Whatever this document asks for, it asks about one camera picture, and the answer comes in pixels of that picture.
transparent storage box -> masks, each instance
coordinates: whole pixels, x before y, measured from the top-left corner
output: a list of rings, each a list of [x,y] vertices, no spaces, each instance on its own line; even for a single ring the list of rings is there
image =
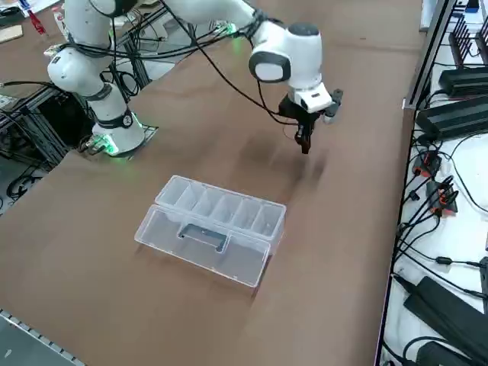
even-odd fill
[[[283,234],[286,207],[173,176],[135,239],[256,287]]]

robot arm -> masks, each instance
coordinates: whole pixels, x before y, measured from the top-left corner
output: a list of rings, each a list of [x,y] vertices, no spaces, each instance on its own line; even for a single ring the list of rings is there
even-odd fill
[[[108,18],[126,14],[143,2],[90,0]],[[165,3],[191,24],[222,20],[242,29],[258,20],[251,34],[255,45],[249,58],[251,74],[261,82],[287,82],[292,89],[292,102],[309,113],[322,111],[333,103],[322,83],[322,38],[314,25],[298,23],[283,28],[243,0],[165,0]]]
[[[126,14],[142,2],[66,0],[65,21],[71,40],[107,49],[110,19]],[[165,3],[189,23],[225,20],[249,31],[255,45],[249,70],[261,82],[289,84],[290,92],[280,104],[280,114],[297,119],[295,140],[308,153],[315,120],[340,104],[322,83],[322,40],[318,29],[311,24],[293,24],[285,29],[243,0],[165,0]],[[117,155],[142,144],[144,132],[117,86],[102,82],[99,77],[111,61],[110,56],[90,56],[70,47],[53,57],[48,73],[60,88],[87,99],[98,118],[94,135],[108,142],[107,153]]]

box handle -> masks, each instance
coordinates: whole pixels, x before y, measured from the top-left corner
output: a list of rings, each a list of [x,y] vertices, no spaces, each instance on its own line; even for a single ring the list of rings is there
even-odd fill
[[[194,225],[193,223],[189,223],[187,226],[181,229],[178,237],[181,239],[188,237],[199,242],[204,242],[211,246],[215,246],[217,253],[223,252],[227,241],[226,235],[217,233],[213,230],[205,229],[204,227]]]

power adapter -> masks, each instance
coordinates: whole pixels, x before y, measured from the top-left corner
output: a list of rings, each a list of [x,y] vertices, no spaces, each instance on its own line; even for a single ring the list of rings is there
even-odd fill
[[[442,158],[435,150],[424,150],[413,162],[412,173],[426,178],[434,178],[441,168]]]
[[[427,197],[430,197],[431,212],[433,214],[443,217],[453,216],[457,213],[456,197],[458,194],[454,192],[452,186],[444,188],[441,183],[430,181],[425,189]]]

brown table surface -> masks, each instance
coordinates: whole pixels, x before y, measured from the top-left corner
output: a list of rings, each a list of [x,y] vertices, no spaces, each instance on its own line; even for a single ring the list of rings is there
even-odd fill
[[[44,56],[44,51],[49,46],[65,42],[65,39],[59,32],[50,8],[36,13],[36,16],[46,28],[48,38],[43,39],[34,29],[30,18],[25,18],[21,23],[24,35],[0,44],[2,58],[0,82],[17,80],[50,82],[47,75],[49,59]],[[0,88],[0,94],[25,98],[37,89],[39,89],[38,85],[16,85]]]
[[[70,153],[0,220],[0,307],[90,365],[372,364],[411,124],[420,0],[263,0],[323,32],[324,79],[345,96],[310,156],[195,53],[131,107],[160,126],[133,161]],[[249,47],[210,51],[256,96]],[[275,107],[285,88],[266,86]],[[174,175],[287,205],[255,297],[139,245]]]

